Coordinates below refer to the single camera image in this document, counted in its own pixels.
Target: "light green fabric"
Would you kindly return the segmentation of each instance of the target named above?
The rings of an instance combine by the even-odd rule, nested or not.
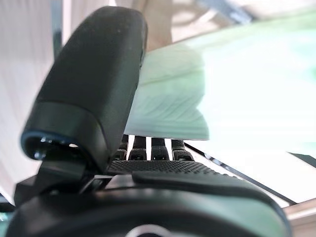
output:
[[[188,39],[145,58],[127,134],[316,141],[316,10]],[[316,149],[316,143],[309,148]]]

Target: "white surface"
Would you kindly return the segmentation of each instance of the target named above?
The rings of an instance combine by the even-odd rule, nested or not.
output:
[[[0,192],[12,202],[15,183],[36,173],[20,133],[53,62],[50,1],[0,1]]]
[[[187,143],[295,202],[316,197],[316,189],[307,185],[316,180],[316,169],[284,150],[219,147],[210,141]]]

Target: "textured grip surface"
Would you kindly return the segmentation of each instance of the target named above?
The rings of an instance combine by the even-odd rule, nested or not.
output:
[[[136,10],[107,6],[88,16],[63,47],[37,96],[22,134],[24,152],[36,158],[31,148],[36,142],[28,140],[49,137],[78,145],[104,170],[123,136],[146,37],[146,22]]]

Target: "black plastic housing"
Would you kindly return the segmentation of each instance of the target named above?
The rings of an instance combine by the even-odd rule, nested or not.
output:
[[[103,172],[123,136],[146,39],[146,22],[136,10],[106,6],[88,16],[35,100],[21,136],[24,153],[43,159],[51,144],[71,144]]]

